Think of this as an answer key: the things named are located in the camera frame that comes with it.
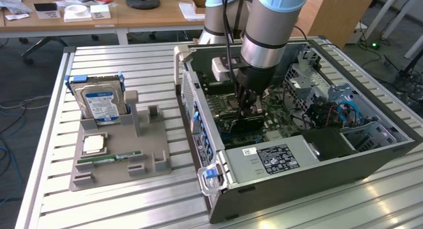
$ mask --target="black stand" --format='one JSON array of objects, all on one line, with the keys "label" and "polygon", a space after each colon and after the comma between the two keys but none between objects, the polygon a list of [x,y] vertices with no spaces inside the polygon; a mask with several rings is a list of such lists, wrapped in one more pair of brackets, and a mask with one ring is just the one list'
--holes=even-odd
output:
[{"label": "black stand", "polygon": [[160,6],[160,0],[126,0],[126,5],[136,9],[153,9]]}]

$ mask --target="blue cable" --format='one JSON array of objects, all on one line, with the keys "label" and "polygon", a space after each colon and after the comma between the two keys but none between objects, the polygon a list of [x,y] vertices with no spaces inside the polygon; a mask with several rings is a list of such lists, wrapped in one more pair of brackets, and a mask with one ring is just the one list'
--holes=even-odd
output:
[{"label": "blue cable", "polygon": [[9,137],[10,135],[13,135],[25,125],[25,117],[24,115],[20,115],[20,114],[8,114],[6,112],[2,112],[0,111],[0,114],[4,114],[4,115],[9,115],[9,116],[18,116],[21,118],[21,124],[18,126],[18,128],[12,132],[9,133],[8,135],[5,135],[4,137],[0,137],[1,139],[5,139],[6,137]]},{"label": "blue cable", "polygon": [[[360,117],[360,113],[359,113],[359,110],[357,110],[357,107],[356,105],[353,104],[353,102],[351,101],[341,101],[338,104],[337,104],[337,112],[340,113],[341,112],[341,104],[348,104],[353,110],[355,110],[355,113],[356,113],[356,116],[357,116],[357,119],[359,119],[359,124],[363,124],[363,118]],[[343,115],[340,115],[340,118],[343,121],[347,121],[345,117]]]},{"label": "blue cable", "polygon": [[18,168],[17,168],[17,164],[16,164],[16,159],[14,159],[14,155],[10,151],[8,151],[6,148],[0,147],[1,150],[5,151],[5,153],[9,155],[10,159],[12,159],[12,163],[13,163],[13,167],[16,170],[16,174],[17,174],[17,187],[14,192],[0,202],[0,206],[18,193],[20,188],[21,188],[21,177],[20,177],[20,172],[18,172]]},{"label": "blue cable", "polygon": [[[0,114],[4,114],[4,115],[8,115],[8,116],[18,116],[21,118],[21,124],[18,126],[18,128],[12,132],[9,133],[8,135],[5,135],[4,137],[0,137],[0,139],[5,139],[6,137],[9,137],[10,135],[13,135],[21,128],[22,126],[25,125],[25,117],[21,115],[21,114],[9,114],[9,113],[5,113],[2,111],[0,111]],[[20,177],[20,172],[18,172],[18,167],[17,167],[17,163],[16,163],[16,159],[14,159],[14,155],[13,153],[5,148],[5,147],[0,147],[1,150],[5,151],[5,153],[8,154],[8,157],[10,158],[12,160],[12,163],[13,163],[13,167],[14,167],[14,170],[16,170],[16,174],[17,174],[17,187],[16,187],[16,190],[13,191],[13,193],[0,202],[0,206],[18,193],[20,191],[20,188],[21,188],[21,177]]]}]

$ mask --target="blue cable on floor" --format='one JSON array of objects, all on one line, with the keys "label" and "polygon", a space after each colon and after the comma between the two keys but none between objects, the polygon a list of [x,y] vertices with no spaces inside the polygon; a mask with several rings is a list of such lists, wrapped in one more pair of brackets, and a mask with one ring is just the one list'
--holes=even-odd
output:
[{"label": "blue cable on floor", "polygon": [[17,187],[14,192],[0,202],[0,206],[18,193],[20,191],[20,187],[21,187],[21,177],[20,177],[20,172],[18,172],[18,168],[17,168],[17,164],[16,164],[16,159],[14,159],[14,155],[10,151],[8,151],[6,148],[0,147],[1,150],[5,151],[5,153],[9,155],[10,159],[12,159],[12,163],[13,163],[13,167],[16,170],[16,174],[17,174]]},{"label": "blue cable on floor", "polygon": [[8,116],[17,116],[17,117],[21,118],[21,124],[20,124],[18,128],[12,133],[5,135],[4,137],[0,137],[1,139],[5,139],[6,137],[13,135],[24,127],[24,125],[25,125],[25,117],[22,115],[20,115],[20,114],[8,114],[6,112],[2,112],[2,111],[0,111],[0,114],[8,115]]},{"label": "blue cable on floor", "polygon": [[[1,137],[0,139],[5,139],[6,137],[9,137],[10,135],[13,135],[21,128],[22,126],[25,125],[25,117],[20,114],[9,114],[9,113],[5,113],[2,111],[0,111],[0,114],[4,114],[4,115],[8,115],[8,116],[18,116],[21,118],[21,125],[18,126],[18,128],[12,132],[9,133],[8,135],[5,135],[4,137]],[[1,150],[5,151],[5,154],[8,154],[10,160],[12,160],[12,163],[13,163],[13,167],[14,167],[14,170],[16,170],[16,174],[17,174],[17,187],[16,187],[16,190],[14,192],[0,202],[0,206],[18,193],[20,191],[20,188],[21,188],[21,177],[20,177],[20,172],[18,172],[18,167],[17,167],[17,163],[16,163],[16,159],[14,159],[14,155],[13,153],[5,148],[5,147],[0,147]]]}]

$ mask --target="hard drive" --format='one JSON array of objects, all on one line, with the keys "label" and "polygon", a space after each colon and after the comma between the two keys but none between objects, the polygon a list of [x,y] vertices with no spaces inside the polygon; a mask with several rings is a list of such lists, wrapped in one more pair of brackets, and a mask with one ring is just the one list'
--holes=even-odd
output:
[{"label": "hard drive", "polygon": [[120,121],[118,116],[128,114],[124,102],[124,77],[121,74],[104,77],[77,75],[66,87],[76,98],[82,118],[93,118],[97,125],[109,125]]}]

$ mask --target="white cup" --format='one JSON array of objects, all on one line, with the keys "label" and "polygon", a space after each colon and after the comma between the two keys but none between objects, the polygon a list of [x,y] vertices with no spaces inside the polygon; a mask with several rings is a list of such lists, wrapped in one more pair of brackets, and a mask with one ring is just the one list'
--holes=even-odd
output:
[{"label": "white cup", "polygon": [[74,16],[84,16],[88,8],[84,5],[70,5],[65,7],[65,12],[72,13]]}]

